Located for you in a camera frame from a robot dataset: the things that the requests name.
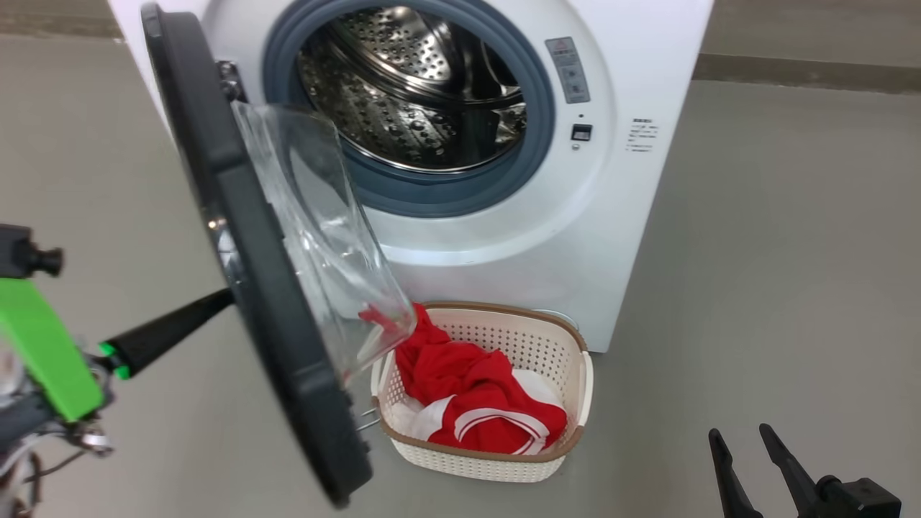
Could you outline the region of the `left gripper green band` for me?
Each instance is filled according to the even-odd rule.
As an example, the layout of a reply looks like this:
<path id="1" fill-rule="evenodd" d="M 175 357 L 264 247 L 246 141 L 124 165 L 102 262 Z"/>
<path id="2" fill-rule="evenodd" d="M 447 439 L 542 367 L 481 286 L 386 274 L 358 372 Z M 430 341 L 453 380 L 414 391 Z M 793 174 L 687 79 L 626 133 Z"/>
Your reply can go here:
<path id="1" fill-rule="evenodd" d="M 230 289 L 216 291 L 106 339 L 95 356 L 73 339 L 32 281 L 2 279 L 2 338 L 25 377 L 2 409 L 2 456 L 21 457 L 46 437 L 96 457 L 112 455 L 99 413 L 114 400 L 113 374 L 136 377 L 233 303 Z"/>

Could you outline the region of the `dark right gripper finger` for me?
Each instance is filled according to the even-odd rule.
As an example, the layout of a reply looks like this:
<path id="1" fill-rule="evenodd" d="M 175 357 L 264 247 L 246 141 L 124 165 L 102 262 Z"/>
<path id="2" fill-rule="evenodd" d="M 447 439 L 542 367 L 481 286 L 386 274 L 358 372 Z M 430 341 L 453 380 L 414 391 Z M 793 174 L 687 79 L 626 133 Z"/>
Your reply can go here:
<path id="1" fill-rule="evenodd" d="M 772 426 L 762 423 L 759 425 L 759 432 L 771 462 L 780 470 L 785 479 L 787 489 L 797 509 L 797 517 L 818 517 L 816 483 L 803 469 L 795 455 L 790 453 Z"/>
<path id="2" fill-rule="evenodd" d="M 708 432 L 708 442 L 714 463 L 723 516 L 727 518 L 763 517 L 751 505 L 747 493 L 741 486 L 741 482 L 733 468 L 733 456 L 722 434 L 716 427 Z"/>

